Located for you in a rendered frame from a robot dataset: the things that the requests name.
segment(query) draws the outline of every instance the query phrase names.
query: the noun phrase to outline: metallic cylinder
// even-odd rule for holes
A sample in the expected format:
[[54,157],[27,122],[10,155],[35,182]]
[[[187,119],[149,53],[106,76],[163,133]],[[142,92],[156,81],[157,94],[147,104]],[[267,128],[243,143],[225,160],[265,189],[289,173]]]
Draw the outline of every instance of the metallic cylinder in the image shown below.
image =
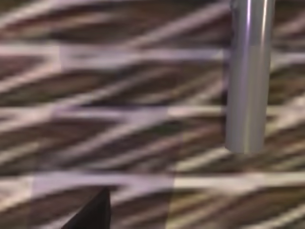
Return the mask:
[[225,147],[255,153],[264,146],[275,0],[232,0]]

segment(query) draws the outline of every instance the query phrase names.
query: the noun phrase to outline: patterned surface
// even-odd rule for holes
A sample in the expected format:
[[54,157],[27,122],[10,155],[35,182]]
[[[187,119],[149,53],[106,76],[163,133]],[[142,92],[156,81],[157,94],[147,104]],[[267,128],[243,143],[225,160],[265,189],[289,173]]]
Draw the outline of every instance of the patterned surface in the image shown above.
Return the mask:
[[223,148],[228,1],[2,0],[0,228],[305,228],[305,2],[278,0],[264,152]]

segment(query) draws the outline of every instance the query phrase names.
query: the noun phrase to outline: textured background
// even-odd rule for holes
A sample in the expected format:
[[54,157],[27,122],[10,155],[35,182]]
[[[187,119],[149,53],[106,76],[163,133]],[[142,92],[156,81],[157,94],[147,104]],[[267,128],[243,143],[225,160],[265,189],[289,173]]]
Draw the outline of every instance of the textured background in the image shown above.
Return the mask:
[[223,148],[229,1],[1,0],[0,228],[305,228],[305,2],[277,0],[266,144]]

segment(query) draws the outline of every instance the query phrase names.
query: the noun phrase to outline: gray metal rod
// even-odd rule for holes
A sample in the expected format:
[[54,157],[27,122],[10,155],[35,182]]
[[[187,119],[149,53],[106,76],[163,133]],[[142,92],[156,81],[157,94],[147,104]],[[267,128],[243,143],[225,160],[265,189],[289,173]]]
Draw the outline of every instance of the gray metal rod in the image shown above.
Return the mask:
[[232,0],[225,147],[237,153],[263,149],[275,0]]

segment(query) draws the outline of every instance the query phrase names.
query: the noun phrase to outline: dark triangular object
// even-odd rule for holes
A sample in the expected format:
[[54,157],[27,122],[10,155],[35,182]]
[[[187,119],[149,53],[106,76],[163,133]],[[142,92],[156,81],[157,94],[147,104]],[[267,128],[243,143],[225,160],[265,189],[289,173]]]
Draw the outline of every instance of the dark triangular object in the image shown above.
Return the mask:
[[103,189],[62,229],[110,229],[110,191]]

